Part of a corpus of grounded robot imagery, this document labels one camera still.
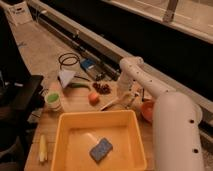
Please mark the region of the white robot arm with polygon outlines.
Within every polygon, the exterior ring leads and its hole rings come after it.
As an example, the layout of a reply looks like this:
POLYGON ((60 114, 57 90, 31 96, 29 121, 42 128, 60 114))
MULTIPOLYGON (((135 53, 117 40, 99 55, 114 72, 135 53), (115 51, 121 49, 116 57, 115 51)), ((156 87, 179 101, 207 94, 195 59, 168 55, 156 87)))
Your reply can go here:
POLYGON ((155 98, 152 114, 155 171, 204 171, 198 128, 202 120, 199 105, 145 72, 140 57, 125 57, 119 66, 119 96, 130 90, 136 81, 155 98))

